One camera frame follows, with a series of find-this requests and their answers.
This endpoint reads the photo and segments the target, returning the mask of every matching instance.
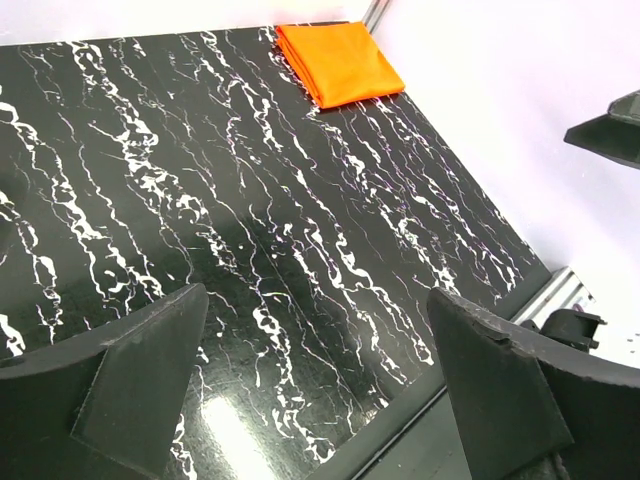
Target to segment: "orange cloth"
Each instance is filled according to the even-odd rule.
[[[362,22],[276,31],[278,45],[320,108],[404,90]]]

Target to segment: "black marble surface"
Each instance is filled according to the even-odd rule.
[[[204,283],[167,479],[302,480],[433,365],[428,288],[541,265],[407,95],[320,112],[273,44],[0,48],[0,355]]]

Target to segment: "black marble table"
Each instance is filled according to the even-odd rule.
[[[541,268],[407,95],[321,112],[273,44],[0,48],[0,355],[202,282],[167,479],[304,479],[434,365],[429,288]]]

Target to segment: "folded cloth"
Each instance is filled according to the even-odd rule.
[[[320,108],[404,90],[362,22],[276,31],[278,45]]]

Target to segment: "white wall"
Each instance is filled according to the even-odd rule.
[[[0,45],[361,20],[370,0],[0,0]]]
[[[595,354],[640,367],[640,170],[562,141],[640,89],[638,18],[637,0],[394,0],[375,36],[518,233],[595,295]]]

